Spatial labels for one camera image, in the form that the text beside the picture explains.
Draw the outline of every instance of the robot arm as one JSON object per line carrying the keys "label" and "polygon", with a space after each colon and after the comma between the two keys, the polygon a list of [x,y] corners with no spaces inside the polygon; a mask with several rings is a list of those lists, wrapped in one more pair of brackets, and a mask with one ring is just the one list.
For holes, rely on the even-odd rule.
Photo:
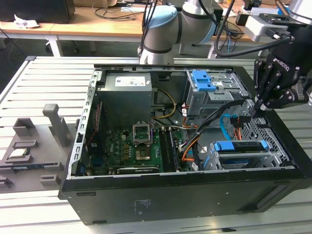
{"label": "robot arm", "polygon": [[254,41],[292,37],[288,43],[269,49],[266,60],[256,60],[254,88],[256,103],[252,114],[259,110],[281,109],[309,101],[312,81],[312,13],[310,0],[293,0],[289,15],[249,17],[245,33]]}
{"label": "robot arm", "polygon": [[[212,1],[203,1],[210,15],[214,13]],[[173,6],[157,6],[141,48],[139,63],[173,64],[171,49],[174,44],[208,42],[216,28],[210,17],[203,11],[198,0],[185,2],[182,12],[177,12]]]}

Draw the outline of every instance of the aluminum profile table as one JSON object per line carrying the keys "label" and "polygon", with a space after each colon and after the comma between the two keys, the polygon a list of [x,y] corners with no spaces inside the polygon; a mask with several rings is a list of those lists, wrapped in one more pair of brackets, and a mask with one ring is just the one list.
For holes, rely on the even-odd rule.
{"label": "aluminum profile table", "polygon": [[[25,61],[0,95],[0,157],[15,132],[18,117],[48,124],[46,103],[57,103],[59,115],[74,123],[80,116],[94,64],[136,64],[136,58],[37,57]],[[177,64],[243,66],[253,75],[250,59],[175,59]],[[309,105],[278,111],[303,149],[312,157]],[[0,233],[206,234],[236,230],[239,234],[312,233],[312,189],[295,191],[265,213],[85,226],[58,191],[0,194]]]}

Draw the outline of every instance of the floor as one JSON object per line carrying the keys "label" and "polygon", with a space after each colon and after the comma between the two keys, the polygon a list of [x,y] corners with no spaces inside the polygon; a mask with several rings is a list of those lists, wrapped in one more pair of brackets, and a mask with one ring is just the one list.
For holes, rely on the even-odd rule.
{"label": "floor", "polygon": [[[45,40],[30,40],[30,39],[15,39],[14,42],[27,56],[52,56],[45,50]],[[20,65],[25,60],[25,56],[13,46],[13,43],[6,39],[7,48],[0,50],[0,92],[6,87],[7,83],[13,77]],[[96,42],[97,51],[92,53],[90,44],[87,41],[77,41],[79,52],[74,53],[75,45],[72,41],[62,41],[61,46],[64,56],[79,56],[79,57],[136,57],[138,43],[136,42]],[[182,58],[206,58],[210,46],[191,46],[185,45],[184,55],[179,55],[179,45],[174,45],[174,57]],[[237,47],[236,50],[241,50],[243,47]],[[246,55],[244,59],[254,59],[257,53]]]}

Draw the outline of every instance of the workbench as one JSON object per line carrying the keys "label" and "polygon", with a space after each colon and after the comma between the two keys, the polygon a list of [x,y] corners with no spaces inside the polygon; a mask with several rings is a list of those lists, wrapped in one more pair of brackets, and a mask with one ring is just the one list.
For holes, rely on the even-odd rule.
{"label": "workbench", "polygon": [[[236,0],[233,11],[237,12],[244,4],[243,0]],[[229,6],[228,2],[220,4],[222,8]],[[276,8],[271,5],[262,5],[261,7]],[[109,17],[118,17],[127,15],[127,12],[115,12],[109,14]],[[60,46],[60,40],[86,40],[91,41],[91,51],[95,51],[94,41],[123,41],[140,42],[142,36],[142,14],[138,14],[139,20],[131,21],[111,21],[96,16],[92,7],[76,7],[75,14],[69,24],[40,23],[40,27],[33,29],[18,28],[13,22],[0,22],[0,28],[10,37],[15,39],[43,39],[50,42],[53,55],[60,57],[63,55]],[[229,22],[235,23],[236,17],[229,18]],[[0,38],[6,36],[0,31]],[[225,40],[226,35],[220,38],[220,43]],[[243,35],[238,40],[238,46],[254,46],[248,36]]]}
{"label": "workbench", "polygon": [[[42,114],[47,103],[57,103],[59,115],[74,123],[81,115],[94,64],[136,63],[136,58],[29,58],[0,95],[0,157],[15,134],[12,126],[18,117],[49,124]],[[175,64],[243,66],[250,76],[254,70],[251,59],[179,58]],[[307,104],[278,113],[312,157],[311,107]],[[312,230],[312,189],[290,194],[265,213],[93,226],[84,226],[69,203],[57,195],[58,191],[0,194],[0,233],[201,234],[230,228],[239,234],[294,234]]]}

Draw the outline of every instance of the robotiq logo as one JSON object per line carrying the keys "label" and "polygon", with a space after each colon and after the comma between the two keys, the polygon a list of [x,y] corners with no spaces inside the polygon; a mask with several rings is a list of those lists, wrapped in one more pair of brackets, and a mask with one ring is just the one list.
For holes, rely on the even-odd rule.
{"label": "robotiq logo", "polygon": [[288,66],[286,63],[284,63],[283,61],[281,61],[281,60],[275,58],[275,59],[273,59],[273,62],[277,62],[277,63],[278,63],[279,65],[281,65],[287,72],[289,71],[289,66]]}

